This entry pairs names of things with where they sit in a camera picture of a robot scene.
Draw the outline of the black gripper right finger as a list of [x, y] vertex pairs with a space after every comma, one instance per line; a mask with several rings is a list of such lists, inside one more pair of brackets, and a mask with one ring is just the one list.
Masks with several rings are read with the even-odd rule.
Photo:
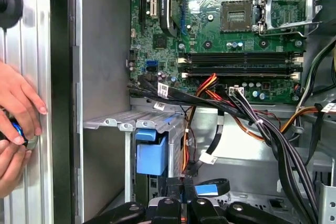
[[286, 223], [280, 217], [244, 202], [235, 201], [225, 208], [209, 198], [199, 197], [191, 178], [183, 179], [188, 223]]

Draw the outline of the person's left hand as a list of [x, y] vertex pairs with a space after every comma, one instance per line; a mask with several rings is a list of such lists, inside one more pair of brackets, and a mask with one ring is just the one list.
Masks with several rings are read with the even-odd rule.
[[41, 135], [36, 113], [47, 114], [45, 103], [19, 72], [1, 62], [1, 133], [6, 137], [1, 140], [1, 198], [15, 189], [31, 156], [4, 111], [14, 116], [27, 139]]

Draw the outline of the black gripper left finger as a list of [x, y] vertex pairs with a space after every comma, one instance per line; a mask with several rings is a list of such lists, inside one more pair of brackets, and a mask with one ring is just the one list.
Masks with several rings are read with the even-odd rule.
[[166, 196], [153, 198], [147, 207], [131, 201], [99, 216], [100, 223], [181, 223], [182, 181], [166, 180]]

